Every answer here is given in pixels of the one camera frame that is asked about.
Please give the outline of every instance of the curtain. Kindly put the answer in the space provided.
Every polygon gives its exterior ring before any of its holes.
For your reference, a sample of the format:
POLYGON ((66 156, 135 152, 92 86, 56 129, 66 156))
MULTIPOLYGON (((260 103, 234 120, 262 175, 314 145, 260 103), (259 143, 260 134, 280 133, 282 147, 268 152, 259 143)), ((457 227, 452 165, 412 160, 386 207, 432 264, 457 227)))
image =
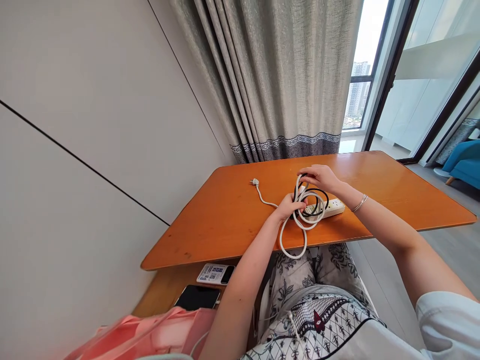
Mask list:
POLYGON ((170 0, 239 163, 337 153, 361 0, 170 0))
POLYGON ((449 156, 454 151, 455 147, 466 141, 470 134, 477 128, 480 127, 480 120, 474 118, 466 118, 462 121, 458 129, 453 133, 450 140, 445 144, 443 150, 436 157, 435 161, 440 165, 445 165, 449 156))

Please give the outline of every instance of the pink fabric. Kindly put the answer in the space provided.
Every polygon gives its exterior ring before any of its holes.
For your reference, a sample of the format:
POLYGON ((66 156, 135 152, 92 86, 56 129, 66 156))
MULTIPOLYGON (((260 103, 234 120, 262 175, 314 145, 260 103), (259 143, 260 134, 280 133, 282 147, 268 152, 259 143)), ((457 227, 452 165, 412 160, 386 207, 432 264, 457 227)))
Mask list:
MULTIPOLYGON (((146 318, 125 316, 101 330, 72 351, 64 360, 134 360, 148 355, 183 353, 189 355, 195 343, 210 330, 216 310, 169 312, 146 318)), ((198 359, 203 339, 192 354, 198 359)))

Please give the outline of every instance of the phone screen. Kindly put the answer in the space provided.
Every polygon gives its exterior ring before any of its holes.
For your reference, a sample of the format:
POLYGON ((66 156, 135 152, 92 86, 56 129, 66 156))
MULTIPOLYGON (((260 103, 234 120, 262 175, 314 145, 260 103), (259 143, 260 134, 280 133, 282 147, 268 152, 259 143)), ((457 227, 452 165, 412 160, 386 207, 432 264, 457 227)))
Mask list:
POLYGON ((175 306, 184 308, 187 311, 194 311, 200 308, 213 309, 219 296, 219 289, 187 285, 176 301, 175 306))
POLYGON ((221 277, 221 284, 228 284, 230 278, 232 277, 232 274, 234 273, 235 266, 230 265, 229 267, 226 268, 225 273, 221 277))

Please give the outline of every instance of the power outlet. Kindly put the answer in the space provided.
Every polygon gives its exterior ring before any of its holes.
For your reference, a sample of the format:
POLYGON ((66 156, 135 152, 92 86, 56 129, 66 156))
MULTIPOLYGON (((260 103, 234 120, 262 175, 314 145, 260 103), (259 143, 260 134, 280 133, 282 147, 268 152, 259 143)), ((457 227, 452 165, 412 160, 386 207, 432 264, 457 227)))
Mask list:
MULTIPOLYGON (((307 213, 313 212, 315 209, 315 204, 313 205, 308 205, 305 210, 307 213)), ((345 205, 343 202, 340 201, 340 199, 332 199, 328 202, 328 206, 325 209, 325 214, 323 215, 323 218, 328 218, 333 215, 338 215, 341 214, 345 211, 345 205)), ((309 218, 309 220, 315 220, 317 216, 309 218)))

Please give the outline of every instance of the sky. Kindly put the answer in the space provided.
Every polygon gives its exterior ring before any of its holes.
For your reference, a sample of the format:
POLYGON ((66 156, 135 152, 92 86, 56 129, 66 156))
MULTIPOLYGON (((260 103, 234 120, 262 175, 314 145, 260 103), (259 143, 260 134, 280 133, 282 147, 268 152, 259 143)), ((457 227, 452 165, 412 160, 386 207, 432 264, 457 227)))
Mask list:
POLYGON ((388 0, 363 0, 360 28, 353 61, 374 63, 388 0))

